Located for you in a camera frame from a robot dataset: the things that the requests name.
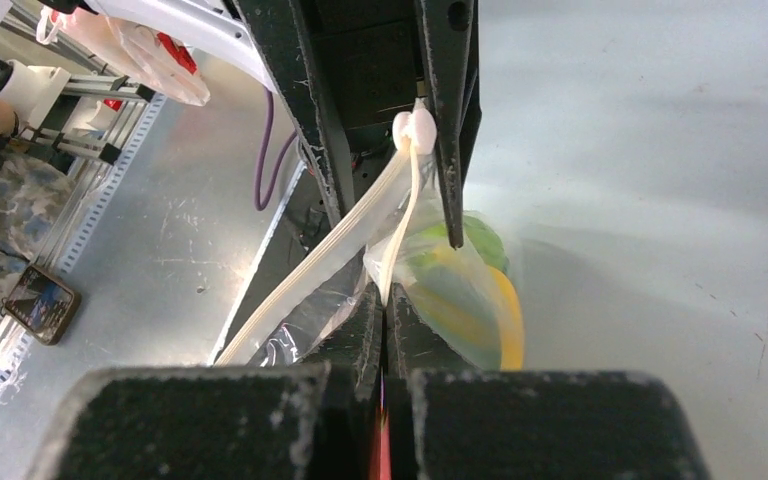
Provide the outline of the clear zip top bag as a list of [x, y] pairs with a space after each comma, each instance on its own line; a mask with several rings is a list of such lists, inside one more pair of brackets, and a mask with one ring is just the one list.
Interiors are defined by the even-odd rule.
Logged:
[[395, 116], [392, 134], [395, 153], [378, 179], [255, 309], [242, 331], [217, 358], [217, 365], [243, 364], [241, 361], [257, 351], [258, 343], [294, 307], [357, 253], [362, 254], [363, 268], [382, 302], [391, 305], [394, 301], [390, 296], [398, 286], [405, 288], [413, 303], [407, 291], [413, 281], [408, 265], [411, 259], [438, 246], [452, 250], [474, 248], [465, 233], [464, 244], [458, 249], [450, 246], [448, 234], [447, 246], [443, 240], [433, 246], [417, 238], [426, 227], [437, 222], [445, 224], [433, 154], [438, 130], [424, 100], [417, 99], [412, 110]]

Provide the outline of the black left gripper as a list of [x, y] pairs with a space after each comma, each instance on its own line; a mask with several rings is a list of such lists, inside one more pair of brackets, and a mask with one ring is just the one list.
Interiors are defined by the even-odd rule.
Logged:
[[240, 0], [234, 7], [297, 128], [331, 226], [355, 204], [351, 154], [377, 147], [416, 97], [420, 48], [447, 234], [452, 248], [462, 247], [463, 185], [482, 119], [478, 3]]

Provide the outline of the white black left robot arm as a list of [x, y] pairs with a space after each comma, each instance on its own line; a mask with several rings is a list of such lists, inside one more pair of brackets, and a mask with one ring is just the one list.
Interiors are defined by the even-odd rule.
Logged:
[[298, 131], [331, 222], [358, 200], [352, 163], [393, 116], [425, 98], [448, 238], [464, 242], [463, 184], [480, 106], [474, 1], [92, 1], [90, 10], [166, 33], [271, 87]]

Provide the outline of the yellow banana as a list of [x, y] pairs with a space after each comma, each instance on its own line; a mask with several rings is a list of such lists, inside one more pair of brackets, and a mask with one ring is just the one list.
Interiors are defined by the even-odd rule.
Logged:
[[422, 320], [469, 363], [517, 371], [525, 364], [518, 294], [500, 269], [472, 248], [438, 246], [408, 262], [409, 297]]

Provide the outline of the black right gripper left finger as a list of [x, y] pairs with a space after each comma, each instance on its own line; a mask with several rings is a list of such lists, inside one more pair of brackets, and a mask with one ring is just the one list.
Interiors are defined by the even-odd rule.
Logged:
[[381, 300], [289, 366], [131, 367], [81, 378], [31, 479], [372, 479]]

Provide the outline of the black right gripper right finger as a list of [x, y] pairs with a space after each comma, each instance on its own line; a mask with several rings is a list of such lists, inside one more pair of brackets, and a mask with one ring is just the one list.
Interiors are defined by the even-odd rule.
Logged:
[[684, 410], [640, 371], [481, 371], [401, 285], [386, 309], [389, 479], [707, 479]]

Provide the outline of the bumpy green custard apple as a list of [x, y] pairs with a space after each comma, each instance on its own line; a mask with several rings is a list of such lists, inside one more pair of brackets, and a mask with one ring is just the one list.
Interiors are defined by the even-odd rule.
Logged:
[[[464, 213], [463, 228], [466, 237], [472, 242], [484, 263], [507, 274], [510, 261], [503, 241], [496, 231], [474, 211]], [[443, 240], [444, 245], [447, 246], [446, 237], [446, 225], [443, 222], [432, 224], [417, 235], [419, 240], [430, 241], [433, 246], [439, 244], [440, 240]]]

